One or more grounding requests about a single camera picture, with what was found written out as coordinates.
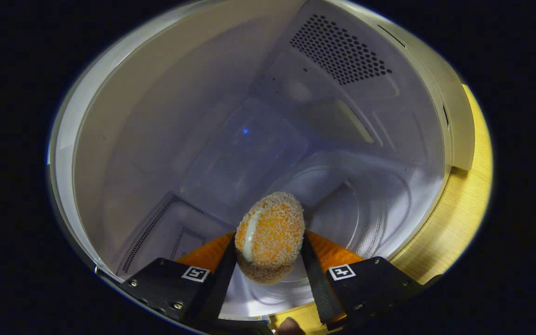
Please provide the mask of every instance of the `breaded food item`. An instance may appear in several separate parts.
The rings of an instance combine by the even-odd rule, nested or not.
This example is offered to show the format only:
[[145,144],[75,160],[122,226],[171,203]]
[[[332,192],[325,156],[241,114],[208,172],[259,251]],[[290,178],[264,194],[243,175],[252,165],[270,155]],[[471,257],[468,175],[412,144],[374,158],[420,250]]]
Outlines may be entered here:
[[291,272],[304,230],[303,208],[293,195],[266,195],[237,227],[234,242],[241,271],[259,284],[276,284]]

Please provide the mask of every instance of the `wooden countertop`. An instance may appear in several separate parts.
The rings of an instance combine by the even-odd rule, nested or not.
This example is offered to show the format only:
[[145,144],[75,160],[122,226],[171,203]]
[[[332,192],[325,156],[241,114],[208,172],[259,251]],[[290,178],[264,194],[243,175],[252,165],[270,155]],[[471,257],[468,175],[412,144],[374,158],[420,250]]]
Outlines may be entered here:
[[[423,227],[390,262],[421,284],[443,274],[470,244],[485,215],[491,193],[493,155],[481,108],[463,85],[475,123],[475,156],[470,171],[452,168],[440,201]],[[272,327],[294,318],[307,334],[327,334],[315,303],[270,316]]]

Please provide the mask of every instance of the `perforated vent panel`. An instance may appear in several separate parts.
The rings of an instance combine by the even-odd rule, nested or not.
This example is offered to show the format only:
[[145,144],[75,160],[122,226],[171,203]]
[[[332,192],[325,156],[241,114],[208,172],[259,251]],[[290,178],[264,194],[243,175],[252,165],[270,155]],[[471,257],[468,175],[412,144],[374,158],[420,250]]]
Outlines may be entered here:
[[392,73],[364,41],[324,15],[312,15],[289,43],[313,59],[340,85]]
[[[158,220],[160,220],[162,215],[164,215],[164,212],[167,211],[168,206],[171,206],[174,203],[184,203],[184,204],[188,205],[189,207],[195,209],[196,211],[198,211],[200,213],[203,213],[202,210],[200,210],[199,208],[193,206],[192,204],[188,203],[187,201],[181,199],[180,197],[177,197],[176,195],[173,195],[173,197],[171,197],[171,199],[164,206],[162,206],[160,212],[158,212],[158,214],[155,215],[153,220],[147,225],[146,229],[144,229],[144,231],[142,232],[142,234],[138,238],[136,244],[132,247],[132,250],[130,250],[129,254],[127,255],[127,259],[125,260],[125,263],[123,263],[123,267],[121,268],[121,269],[123,269],[123,272],[125,272],[126,274],[128,273],[129,267],[132,265],[132,261],[134,261],[134,257],[136,257],[136,255],[138,254],[138,251],[142,247],[144,241],[146,241],[146,239],[148,238],[148,236],[151,233],[151,231],[157,225]],[[181,235],[179,236],[179,240],[181,239],[182,235],[183,235],[183,230],[181,231]]]
[[181,242],[181,239],[183,238],[183,234],[189,234],[191,237],[197,238],[198,240],[200,240],[200,242],[202,242],[202,245],[206,244],[206,237],[196,233],[195,231],[187,227],[182,227],[181,233],[179,233],[179,237],[177,237],[177,242],[175,242],[175,246],[173,247],[173,251],[171,252],[171,257],[169,258],[169,260],[171,261],[174,261],[175,257],[177,256],[183,257],[187,255],[187,253],[182,253],[181,255],[177,255],[177,250],[179,250],[179,243]]

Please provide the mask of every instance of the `cream filling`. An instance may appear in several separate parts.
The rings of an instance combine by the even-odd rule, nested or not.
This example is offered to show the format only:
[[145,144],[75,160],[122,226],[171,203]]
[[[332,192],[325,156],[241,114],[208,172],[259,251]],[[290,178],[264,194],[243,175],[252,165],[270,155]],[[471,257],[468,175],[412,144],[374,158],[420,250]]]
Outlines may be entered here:
[[247,223],[247,229],[245,230],[245,239],[243,243],[243,257],[245,260],[251,262],[251,250],[254,248],[254,234],[255,229],[258,225],[258,221],[260,220],[260,215],[262,215],[265,211],[263,209],[260,209],[256,211],[251,218],[249,218],[249,223]]

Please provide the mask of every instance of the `black background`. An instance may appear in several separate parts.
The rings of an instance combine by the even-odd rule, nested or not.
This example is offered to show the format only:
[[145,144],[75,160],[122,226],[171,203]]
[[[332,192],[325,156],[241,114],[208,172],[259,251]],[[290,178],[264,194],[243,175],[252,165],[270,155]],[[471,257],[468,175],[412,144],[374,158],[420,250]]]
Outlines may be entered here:
[[[0,333],[179,331],[76,257],[45,191],[49,128],[100,52],[183,2],[0,2]],[[370,333],[536,331],[536,2],[363,2],[444,55],[483,108],[494,194],[468,251]]]

